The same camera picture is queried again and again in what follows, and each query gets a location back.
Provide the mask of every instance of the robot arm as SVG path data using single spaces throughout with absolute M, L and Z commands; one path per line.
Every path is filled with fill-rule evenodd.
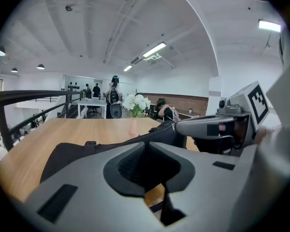
M 229 140 L 230 148 L 239 151 L 254 143 L 260 124 L 268 114 L 269 109 L 261 86 L 259 82 L 254 82 L 231 97 L 222 99 L 215 115 L 180 121 L 176 124 L 176 130 L 182 135 L 194 138 L 197 146 L 198 139 L 202 139 L 202 142 Z M 241 127 L 240 138 L 234 130 L 235 124 Z

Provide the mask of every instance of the black bag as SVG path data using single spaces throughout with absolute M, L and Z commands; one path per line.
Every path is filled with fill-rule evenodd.
M 116 103 L 120 101 L 120 95 L 115 87 L 112 87 L 111 92 L 110 92 L 110 103 Z
M 149 142 L 164 143 L 186 149 L 187 137 L 180 135 L 175 131 L 174 122 L 165 121 L 158 127 L 150 129 L 148 134 L 132 138 L 119 144 L 97 145 L 94 141 L 86 142 L 84 146 L 80 146 L 61 143 L 56 146 L 52 154 L 49 156 L 40 183 L 77 159 L 139 142 L 144 142 L 145 144 L 149 144 Z

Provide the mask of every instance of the white desk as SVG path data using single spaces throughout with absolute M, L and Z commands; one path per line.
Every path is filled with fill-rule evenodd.
M 81 106 L 85 106 L 85 108 L 83 109 L 84 116 L 87 116 L 86 115 L 87 114 L 87 110 L 88 110 L 87 106 L 101 106 L 101 107 L 104 107 L 104 109 L 102 110 L 102 117 L 106 118 L 106 106 L 107 106 L 107 103 L 105 101 L 96 100 L 96 99 L 93 99 L 93 100 L 89 99 L 88 101 L 84 101 L 84 100 L 77 101 L 77 109 L 78 109 L 77 118 L 82 118 Z

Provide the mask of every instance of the flower vase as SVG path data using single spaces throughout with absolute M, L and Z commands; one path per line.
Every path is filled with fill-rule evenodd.
M 131 118 L 130 120 L 130 125 L 129 125 L 129 134 L 133 137 L 137 137 L 137 118 Z

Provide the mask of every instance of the white flowers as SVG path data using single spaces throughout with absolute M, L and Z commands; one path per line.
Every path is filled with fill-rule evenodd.
M 122 105 L 128 110 L 132 110 L 133 117 L 140 117 L 145 108 L 149 108 L 150 100 L 147 97 L 144 98 L 143 95 L 130 94 L 125 97 Z

